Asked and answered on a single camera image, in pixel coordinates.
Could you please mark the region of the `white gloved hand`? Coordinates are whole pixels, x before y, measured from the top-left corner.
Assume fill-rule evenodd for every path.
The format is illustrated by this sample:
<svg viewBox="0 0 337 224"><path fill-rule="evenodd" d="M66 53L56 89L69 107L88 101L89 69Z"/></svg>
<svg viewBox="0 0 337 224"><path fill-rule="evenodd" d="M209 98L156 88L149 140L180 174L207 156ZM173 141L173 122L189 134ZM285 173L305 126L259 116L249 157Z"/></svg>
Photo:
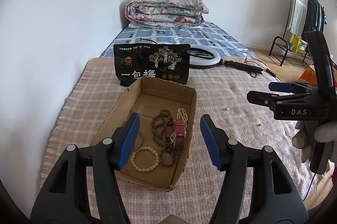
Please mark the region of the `white gloved hand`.
<svg viewBox="0 0 337 224"><path fill-rule="evenodd" d="M337 123L336 121L331 121L320 125L315 132L309 132L308 127L305 125L304 121L298 121L295 125L295 129L298 130L296 135L292 137L292 145L301 150L301 161L305 163L306 161L311 161L311 153L314 151L314 141L318 143L330 143L333 142L332 152L330 154L330 161L336 164L336 134L337 134Z"/></svg>

